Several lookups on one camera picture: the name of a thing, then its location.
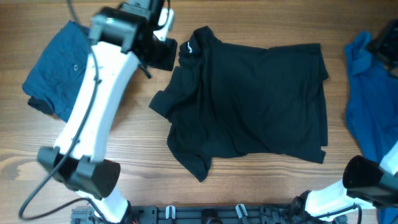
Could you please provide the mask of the black t-shirt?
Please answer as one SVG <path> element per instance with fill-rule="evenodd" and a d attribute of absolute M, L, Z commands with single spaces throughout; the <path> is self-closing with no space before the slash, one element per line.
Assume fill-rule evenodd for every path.
<path fill-rule="evenodd" d="M 204 181 L 213 158 L 284 154 L 322 163 L 328 144 L 321 45 L 262 49 L 218 39 L 209 27 L 180 46 L 179 65 L 150 108 L 167 119 L 167 145 Z"/>

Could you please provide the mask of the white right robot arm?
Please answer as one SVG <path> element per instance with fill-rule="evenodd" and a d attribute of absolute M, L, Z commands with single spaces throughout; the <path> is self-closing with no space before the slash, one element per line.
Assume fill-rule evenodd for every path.
<path fill-rule="evenodd" d="M 354 210 L 378 209 L 397 223 L 397 20 L 376 37 L 361 32 L 345 47 L 346 125 L 362 154 L 338 182 L 306 191 L 280 214 L 286 223 L 341 223 Z"/>

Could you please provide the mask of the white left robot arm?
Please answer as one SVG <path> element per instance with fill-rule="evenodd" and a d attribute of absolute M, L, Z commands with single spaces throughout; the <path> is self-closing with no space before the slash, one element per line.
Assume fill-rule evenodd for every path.
<path fill-rule="evenodd" d="M 48 178 L 87 201 L 101 223 L 131 223 L 131 206 L 119 192 L 121 167 L 105 158 L 113 119 L 131 77 L 148 67 L 171 70 L 176 41 L 167 34 L 174 12 L 167 1 L 129 1 L 92 17 L 86 72 L 75 105 L 52 147 L 37 159 Z"/>

